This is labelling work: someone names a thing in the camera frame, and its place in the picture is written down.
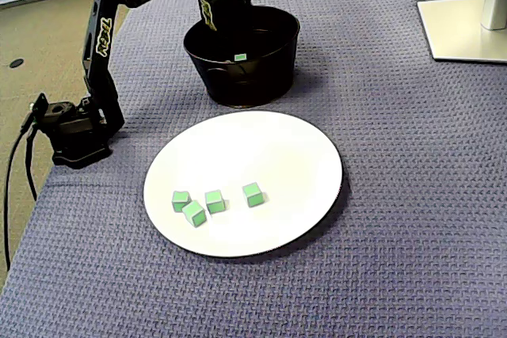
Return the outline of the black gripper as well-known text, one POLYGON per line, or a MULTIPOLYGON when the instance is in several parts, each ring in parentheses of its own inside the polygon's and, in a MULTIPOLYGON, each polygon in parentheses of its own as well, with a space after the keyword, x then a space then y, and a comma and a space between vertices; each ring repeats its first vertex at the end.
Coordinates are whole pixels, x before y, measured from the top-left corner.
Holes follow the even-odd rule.
POLYGON ((252 29, 251 0, 199 0, 202 21, 213 32, 236 33, 252 29))

